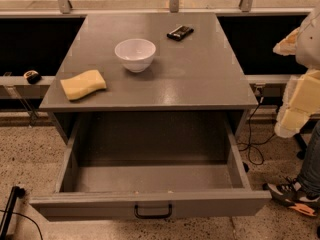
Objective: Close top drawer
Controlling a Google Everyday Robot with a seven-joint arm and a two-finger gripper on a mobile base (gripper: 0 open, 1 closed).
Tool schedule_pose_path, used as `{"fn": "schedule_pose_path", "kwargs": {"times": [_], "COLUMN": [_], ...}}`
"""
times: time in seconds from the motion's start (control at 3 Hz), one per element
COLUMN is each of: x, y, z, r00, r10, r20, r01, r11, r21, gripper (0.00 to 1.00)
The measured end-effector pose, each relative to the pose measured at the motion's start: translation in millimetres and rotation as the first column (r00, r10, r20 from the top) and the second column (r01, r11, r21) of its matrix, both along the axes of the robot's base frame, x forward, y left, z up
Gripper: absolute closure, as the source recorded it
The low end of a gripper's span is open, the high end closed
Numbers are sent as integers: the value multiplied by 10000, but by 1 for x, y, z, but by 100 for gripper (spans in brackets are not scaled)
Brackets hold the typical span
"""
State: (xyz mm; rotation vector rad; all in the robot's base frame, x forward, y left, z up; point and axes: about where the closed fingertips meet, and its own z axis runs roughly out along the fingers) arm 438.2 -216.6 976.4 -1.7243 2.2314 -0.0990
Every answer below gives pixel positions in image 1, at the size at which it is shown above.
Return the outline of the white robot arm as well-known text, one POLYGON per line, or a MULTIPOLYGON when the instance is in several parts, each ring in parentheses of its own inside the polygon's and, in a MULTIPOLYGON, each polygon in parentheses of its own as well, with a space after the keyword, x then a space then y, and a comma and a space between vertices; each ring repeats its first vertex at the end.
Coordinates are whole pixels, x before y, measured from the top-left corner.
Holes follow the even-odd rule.
POLYGON ((307 68, 301 77, 290 77, 277 115, 276 135, 290 138, 320 109, 320 5, 277 43, 273 52, 294 55, 296 62, 307 68))

